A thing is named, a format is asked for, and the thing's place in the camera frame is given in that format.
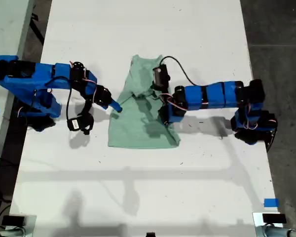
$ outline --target red wire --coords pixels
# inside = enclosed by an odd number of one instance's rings
[[[89,79],[83,79],[83,80],[88,81],[88,82],[91,82],[91,83],[94,83],[95,85],[97,85],[96,82],[93,81],[93,80],[89,80]],[[93,93],[92,103],[94,102],[95,92],[97,92],[97,86],[95,87],[95,91],[94,91],[94,93]]]

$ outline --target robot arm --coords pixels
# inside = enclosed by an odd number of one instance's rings
[[[97,84],[96,77],[82,63],[56,63],[55,65],[19,61],[17,58],[0,60],[0,85],[11,91],[25,105],[18,116],[24,116],[37,131],[54,125],[52,118],[59,117],[61,105],[49,91],[53,88],[70,90],[66,106],[69,130],[82,130],[86,135],[93,127],[93,117],[89,114],[92,103],[107,109],[113,107],[122,111],[111,93]],[[68,118],[68,105],[72,89],[80,92],[85,106],[76,118]]]
[[[165,126],[180,122],[191,110],[239,108],[231,119],[235,137],[250,145],[263,140],[269,149],[276,133],[277,120],[274,114],[262,110],[265,93],[261,80],[255,79],[249,86],[244,86],[241,81],[177,86],[171,95],[168,92],[170,76],[166,65],[160,63],[153,72],[152,88],[161,92],[164,104],[158,112]]]

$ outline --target green cloth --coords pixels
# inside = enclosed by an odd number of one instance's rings
[[[158,119],[162,102],[159,92],[150,87],[152,69],[158,67],[162,56],[145,59],[133,56],[129,74],[117,102],[121,113],[113,111],[109,126],[109,147],[159,149],[177,147],[179,136],[172,125],[166,128]]]

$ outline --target blue painter's tape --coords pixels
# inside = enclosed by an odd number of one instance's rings
[[[277,198],[265,198],[264,207],[278,207],[279,201]]]
[[[0,60],[11,61],[18,60],[19,57],[16,55],[0,55]]]

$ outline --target gray floor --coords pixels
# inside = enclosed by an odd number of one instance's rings
[[[253,75],[263,80],[265,108],[279,121],[268,153],[274,189],[288,226],[296,229],[296,0],[241,0],[241,4]],[[37,25],[43,34],[50,5],[51,0],[36,0],[34,13],[39,16]],[[41,51],[42,46],[29,30],[23,59],[39,62]],[[13,128],[9,132],[11,136],[15,133]],[[6,149],[14,149],[20,156],[23,140],[18,147],[12,140],[7,139]],[[17,174],[13,168],[10,172]],[[7,180],[6,174],[6,169],[0,174],[0,190],[12,195],[15,180]]]

